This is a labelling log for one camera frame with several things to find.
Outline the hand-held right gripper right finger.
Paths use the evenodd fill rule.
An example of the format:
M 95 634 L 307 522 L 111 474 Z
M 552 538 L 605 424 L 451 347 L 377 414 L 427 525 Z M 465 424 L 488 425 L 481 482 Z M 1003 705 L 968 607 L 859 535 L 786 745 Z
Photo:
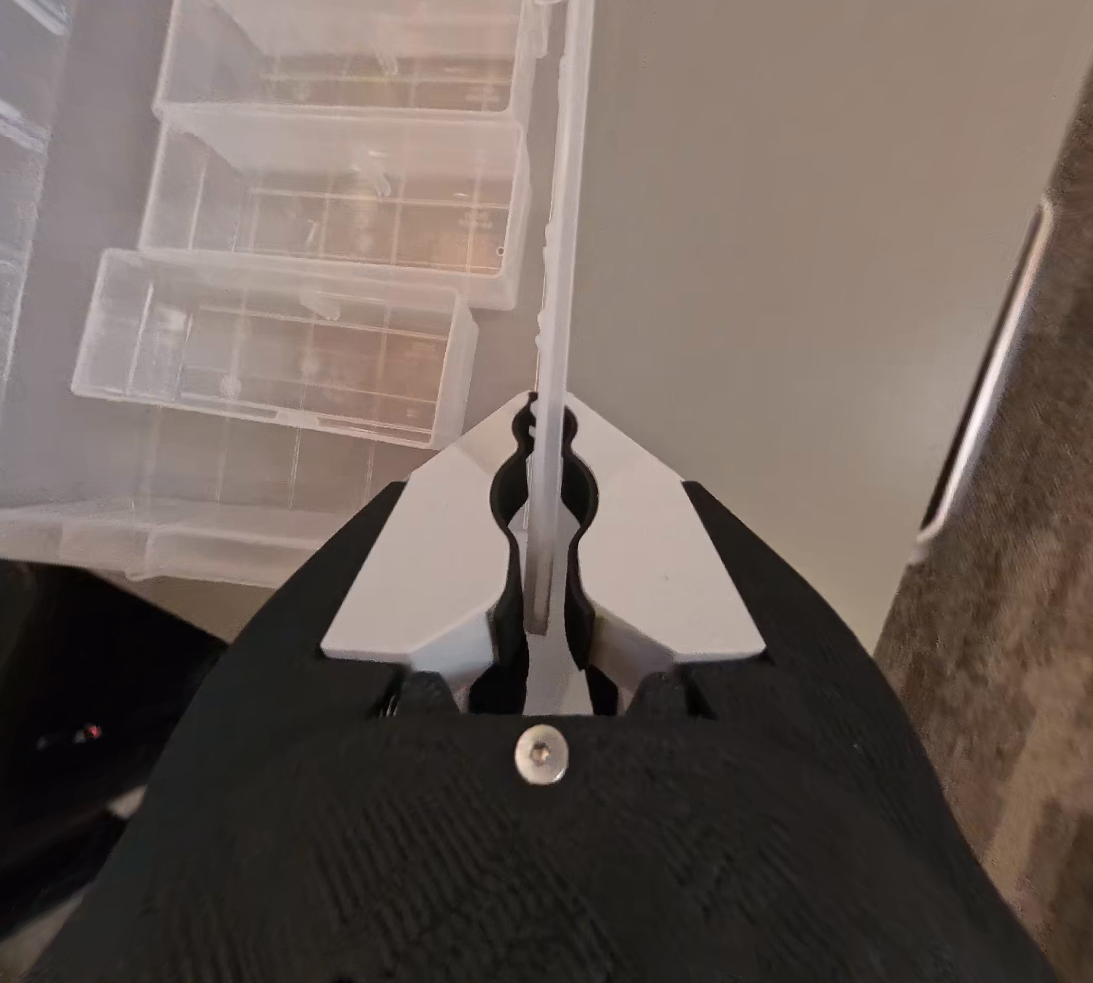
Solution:
M 618 714 L 650 674 L 753 660 L 766 642 L 684 478 L 573 395 L 562 502 L 563 623 L 594 714 Z

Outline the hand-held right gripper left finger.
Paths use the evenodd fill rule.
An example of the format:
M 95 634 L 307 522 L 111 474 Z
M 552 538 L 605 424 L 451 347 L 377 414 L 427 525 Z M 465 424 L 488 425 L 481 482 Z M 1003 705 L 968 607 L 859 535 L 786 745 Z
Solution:
M 507 401 L 403 483 L 321 641 L 332 660 L 440 674 L 478 714 L 522 714 L 530 647 L 512 520 L 528 502 L 536 393 Z

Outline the small clear plastic drawer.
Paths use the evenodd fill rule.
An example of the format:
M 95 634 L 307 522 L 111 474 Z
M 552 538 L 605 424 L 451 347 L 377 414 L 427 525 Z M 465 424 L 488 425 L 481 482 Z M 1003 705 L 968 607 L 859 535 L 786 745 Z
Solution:
M 108 249 L 71 390 L 440 449 L 464 432 L 477 345 L 451 287 L 249 254 Z
M 526 123 L 538 0 L 172 0 L 152 109 L 239 104 Z
M 172 104 L 138 249 L 343 265 L 512 310 L 530 201 L 515 122 Z

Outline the black object with red light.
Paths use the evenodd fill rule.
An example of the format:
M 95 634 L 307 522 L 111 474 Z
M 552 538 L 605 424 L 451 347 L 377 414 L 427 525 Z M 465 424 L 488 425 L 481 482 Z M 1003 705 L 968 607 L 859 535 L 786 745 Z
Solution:
M 2 562 L 2 928 L 90 880 L 226 641 L 87 570 Z

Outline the large clear plastic drawer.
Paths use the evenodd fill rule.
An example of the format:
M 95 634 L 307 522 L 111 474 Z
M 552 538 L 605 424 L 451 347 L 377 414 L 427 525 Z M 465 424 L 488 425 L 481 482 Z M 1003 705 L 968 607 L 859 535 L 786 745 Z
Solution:
M 478 326 L 464 430 L 562 388 L 594 0 L 551 9 L 525 125 L 517 305 Z M 278 588 L 366 501 L 440 449 L 104 401 L 71 390 L 98 263 L 140 250 L 172 0 L 77 0 L 2 393 L 2 559 L 130 581 Z

